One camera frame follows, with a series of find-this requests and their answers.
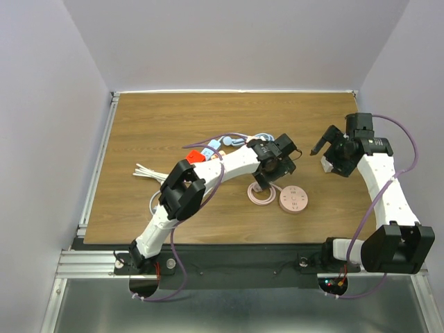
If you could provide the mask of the pink round power strip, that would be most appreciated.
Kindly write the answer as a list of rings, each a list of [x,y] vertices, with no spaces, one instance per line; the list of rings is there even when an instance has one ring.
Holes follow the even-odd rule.
[[[302,212],[308,206],[307,193],[298,186],[279,187],[271,184],[269,196],[265,199],[259,199],[255,194],[262,192],[263,189],[257,182],[251,183],[247,188],[247,196],[249,200],[258,206],[270,205],[275,199],[278,200],[282,210],[290,214]]]

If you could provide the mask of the light blue round power strip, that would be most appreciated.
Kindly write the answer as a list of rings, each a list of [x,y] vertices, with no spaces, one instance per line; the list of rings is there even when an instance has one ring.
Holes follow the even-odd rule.
[[[266,141],[273,141],[275,139],[274,136],[268,133],[258,133],[255,135],[255,137],[262,138]],[[245,139],[243,137],[231,138],[231,136],[222,136],[218,138],[218,140],[220,141],[221,145],[223,144],[224,146],[240,147],[245,143]],[[144,176],[148,178],[153,178],[157,180],[160,184],[162,184],[168,176],[165,173],[158,173],[151,169],[145,168],[144,166],[139,166],[139,169],[140,171],[136,171],[136,173],[138,173],[139,175],[144,174]],[[154,215],[156,211],[156,208],[153,207],[153,201],[159,193],[159,191],[155,192],[149,201],[149,210],[152,215]]]

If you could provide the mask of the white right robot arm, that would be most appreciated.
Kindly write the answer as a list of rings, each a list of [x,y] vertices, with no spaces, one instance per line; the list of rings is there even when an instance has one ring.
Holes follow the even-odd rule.
[[[372,203],[364,214],[375,215],[374,233],[364,241],[329,238],[319,254],[320,265],[334,271],[344,262],[362,265],[371,273],[416,274],[431,249],[435,234],[420,224],[404,196],[395,170],[393,149],[373,129],[361,127],[341,132],[331,125],[311,150],[317,154],[329,143],[321,158],[327,173],[348,177],[358,170]]]

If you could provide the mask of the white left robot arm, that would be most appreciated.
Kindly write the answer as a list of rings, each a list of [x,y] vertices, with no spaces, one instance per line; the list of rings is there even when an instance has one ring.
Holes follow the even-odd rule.
[[[159,204],[141,233],[129,247],[130,265],[138,273],[154,267],[168,234],[180,222],[195,215],[221,183],[252,175],[261,189],[291,174],[296,166],[291,154],[300,150],[285,134],[274,141],[253,138],[237,150],[206,162],[179,161],[160,186]]]

